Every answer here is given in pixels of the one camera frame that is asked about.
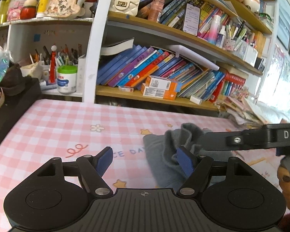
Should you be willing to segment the pink gradient bottle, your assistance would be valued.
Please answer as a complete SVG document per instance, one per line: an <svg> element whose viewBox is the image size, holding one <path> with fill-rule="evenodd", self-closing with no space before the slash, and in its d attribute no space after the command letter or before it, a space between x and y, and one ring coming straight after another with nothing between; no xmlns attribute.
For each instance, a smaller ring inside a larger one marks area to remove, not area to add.
<svg viewBox="0 0 290 232"><path fill-rule="evenodd" d="M208 37L207 37L207 41L211 44L216 44L220 21L221 21L220 15L214 15L211 22L210 30L208 31Z"/></svg>

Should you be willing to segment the black bag on left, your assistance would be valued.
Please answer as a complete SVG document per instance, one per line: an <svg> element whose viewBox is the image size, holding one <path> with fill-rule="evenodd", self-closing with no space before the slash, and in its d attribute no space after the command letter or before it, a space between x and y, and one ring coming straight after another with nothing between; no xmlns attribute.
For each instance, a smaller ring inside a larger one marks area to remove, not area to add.
<svg viewBox="0 0 290 232"><path fill-rule="evenodd" d="M0 82L0 144L41 94L39 80L24 77L19 64L11 63Z"/></svg>

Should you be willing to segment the orange white box upper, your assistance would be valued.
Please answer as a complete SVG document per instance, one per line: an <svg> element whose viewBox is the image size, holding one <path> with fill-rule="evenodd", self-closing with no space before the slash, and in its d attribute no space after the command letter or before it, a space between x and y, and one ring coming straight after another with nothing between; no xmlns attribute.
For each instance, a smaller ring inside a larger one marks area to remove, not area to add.
<svg viewBox="0 0 290 232"><path fill-rule="evenodd" d="M157 77L150 75L145 80L145 85L153 89L160 89L166 91L180 92L182 83L168 78Z"/></svg>

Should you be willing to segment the white power adapter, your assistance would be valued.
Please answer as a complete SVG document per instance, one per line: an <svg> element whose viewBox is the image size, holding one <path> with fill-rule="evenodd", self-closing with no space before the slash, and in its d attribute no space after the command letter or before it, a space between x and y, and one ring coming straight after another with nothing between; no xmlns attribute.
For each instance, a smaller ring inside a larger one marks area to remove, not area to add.
<svg viewBox="0 0 290 232"><path fill-rule="evenodd" d="M190 101L191 101L192 103L194 103L194 104L197 104L197 105L200 105L200 104L202 104L202 102L203 102L201 98L196 97L195 95L192 95L192 96L190 97Z"/></svg>

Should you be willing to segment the white green-lid jar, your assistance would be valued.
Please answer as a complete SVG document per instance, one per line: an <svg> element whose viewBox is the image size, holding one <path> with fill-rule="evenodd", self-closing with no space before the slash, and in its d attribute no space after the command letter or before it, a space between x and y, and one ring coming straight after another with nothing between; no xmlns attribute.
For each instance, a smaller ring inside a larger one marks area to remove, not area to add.
<svg viewBox="0 0 290 232"><path fill-rule="evenodd" d="M60 66L57 69L57 90L62 94L76 92L77 66Z"/></svg>

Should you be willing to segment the row of leaning books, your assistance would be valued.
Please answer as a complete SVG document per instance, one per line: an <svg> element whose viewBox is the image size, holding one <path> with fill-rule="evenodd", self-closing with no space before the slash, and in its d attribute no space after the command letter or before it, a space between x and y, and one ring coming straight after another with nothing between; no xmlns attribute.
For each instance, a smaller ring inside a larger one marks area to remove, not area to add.
<svg viewBox="0 0 290 232"><path fill-rule="evenodd" d="M248 78L227 63L212 63L181 45L159 49L135 45L134 39L129 39L103 47L101 55L106 60L99 65L97 85L124 92L141 91L146 78L153 75L182 83L176 97L190 99L195 95L213 103L219 95L229 96L242 89Z"/></svg>

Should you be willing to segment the pink checkered cartoon desk mat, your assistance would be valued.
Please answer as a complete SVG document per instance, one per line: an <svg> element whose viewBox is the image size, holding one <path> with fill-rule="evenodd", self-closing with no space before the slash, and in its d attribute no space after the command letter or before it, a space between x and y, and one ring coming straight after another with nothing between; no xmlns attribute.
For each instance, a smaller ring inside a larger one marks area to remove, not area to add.
<svg viewBox="0 0 290 232"><path fill-rule="evenodd" d="M112 189L158 188L146 159L143 138L192 123L211 131L236 131L229 119L146 109L55 100L36 101L0 145L0 231L10 223L3 211L6 195L52 157L63 161L113 148L104 174Z"/></svg>

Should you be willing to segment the grey sweatshirt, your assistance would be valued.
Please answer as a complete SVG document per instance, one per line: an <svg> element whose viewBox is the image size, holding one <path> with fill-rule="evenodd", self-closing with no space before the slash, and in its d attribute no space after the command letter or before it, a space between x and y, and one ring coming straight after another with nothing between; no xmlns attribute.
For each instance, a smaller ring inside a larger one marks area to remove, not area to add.
<svg viewBox="0 0 290 232"><path fill-rule="evenodd" d="M179 129L168 130L164 135L143 137L144 151L150 170L160 188L177 192L188 178L177 161L177 148L183 146L194 156L209 156L215 161L228 161L230 151L206 151L196 143L200 136L210 132L193 123L184 123Z"/></svg>

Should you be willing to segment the wooden white bookshelf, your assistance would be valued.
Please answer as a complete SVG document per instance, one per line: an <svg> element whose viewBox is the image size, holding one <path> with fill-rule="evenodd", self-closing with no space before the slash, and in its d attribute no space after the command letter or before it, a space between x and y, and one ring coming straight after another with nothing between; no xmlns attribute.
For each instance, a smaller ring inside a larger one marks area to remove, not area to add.
<svg viewBox="0 0 290 232"><path fill-rule="evenodd" d="M246 0L0 0L0 54L44 92L216 111L228 67L231 93L264 72L269 29Z"/></svg>

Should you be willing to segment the red round doll figurine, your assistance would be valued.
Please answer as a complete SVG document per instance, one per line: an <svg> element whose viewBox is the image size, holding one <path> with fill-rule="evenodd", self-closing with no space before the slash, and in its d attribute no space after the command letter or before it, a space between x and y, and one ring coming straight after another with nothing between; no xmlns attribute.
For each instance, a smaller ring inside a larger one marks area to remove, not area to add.
<svg viewBox="0 0 290 232"><path fill-rule="evenodd" d="M20 12L20 19L32 19L36 17L37 0L26 0Z"/></svg>

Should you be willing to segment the red tassel ornament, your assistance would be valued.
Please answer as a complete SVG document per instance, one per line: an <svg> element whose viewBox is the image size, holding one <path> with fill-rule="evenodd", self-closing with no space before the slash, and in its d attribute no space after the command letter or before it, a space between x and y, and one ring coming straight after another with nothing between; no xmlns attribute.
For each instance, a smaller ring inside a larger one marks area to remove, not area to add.
<svg viewBox="0 0 290 232"><path fill-rule="evenodd" d="M56 51L57 51L57 46L53 45L51 47L51 60L50 60L50 66L49 66L49 82L50 83L55 83L56 80L56 71L55 71L55 66L56 66Z"/></svg>

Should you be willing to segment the pink spray bottle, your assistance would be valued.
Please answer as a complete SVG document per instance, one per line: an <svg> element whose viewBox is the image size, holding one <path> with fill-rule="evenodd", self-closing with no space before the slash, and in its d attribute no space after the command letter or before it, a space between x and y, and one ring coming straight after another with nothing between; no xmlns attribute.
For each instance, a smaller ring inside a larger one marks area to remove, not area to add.
<svg viewBox="0 0 290 232"><path fill-rule="evenodd" d="M148 20L158 23L162 15L165 0L153 0L148 15Z"/></svg>

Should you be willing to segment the orange white box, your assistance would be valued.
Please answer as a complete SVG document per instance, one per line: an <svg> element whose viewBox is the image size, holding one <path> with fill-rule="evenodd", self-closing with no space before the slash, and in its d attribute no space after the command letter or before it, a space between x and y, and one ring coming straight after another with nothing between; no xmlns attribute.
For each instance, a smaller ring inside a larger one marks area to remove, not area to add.
<svg viewBox="0 0 290 232"><path fill-rule="evenodd" d="M168 78L157 77L150 75L145 80L145 85L153 89L160 89L166 91L180 92L182 83Z"/></svg>
<svg viewBox="0 0 290 232"><path fill-rule="evenodd" d="M170 101L175 100L177 96L176 92L151 88L151 87L148 87L145 83L143 83L141 86L141 93L142 93L142 96L145 96L145 97L153 97L153 98L159 98L159 99L170 100Z"/></svg>

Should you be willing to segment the stack of papers and notebooks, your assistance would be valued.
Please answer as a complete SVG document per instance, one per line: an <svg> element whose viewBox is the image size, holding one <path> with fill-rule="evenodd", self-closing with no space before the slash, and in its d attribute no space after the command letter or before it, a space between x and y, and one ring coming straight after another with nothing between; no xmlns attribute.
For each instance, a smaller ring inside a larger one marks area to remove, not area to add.
<svg viewBox="0 0 290 232"><path fill-rule="evenodd" d="M228 96L220 101L220 104L229 114L229 118L242 128L252 129L268 124L290 123L290 114L264 103L255 104L248 98L242 97L238 100Z"/></svg>

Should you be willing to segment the orange white box lower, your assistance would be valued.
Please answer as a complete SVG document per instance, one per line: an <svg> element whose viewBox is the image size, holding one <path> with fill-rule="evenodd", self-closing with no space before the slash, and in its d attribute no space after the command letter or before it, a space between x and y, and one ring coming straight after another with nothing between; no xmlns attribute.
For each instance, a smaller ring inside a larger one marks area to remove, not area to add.
<svg viewBox="0 0 290 232"><path fill-rule="evenodd" d="M141 93L142 93L142 96L145 96L145 97L153 97L153 98L159 98L159 99L170 100L170 101L175 100L177 96L176 92L151 88L151 87L148 87L145 83L143 83L141 86Z"/></svg>

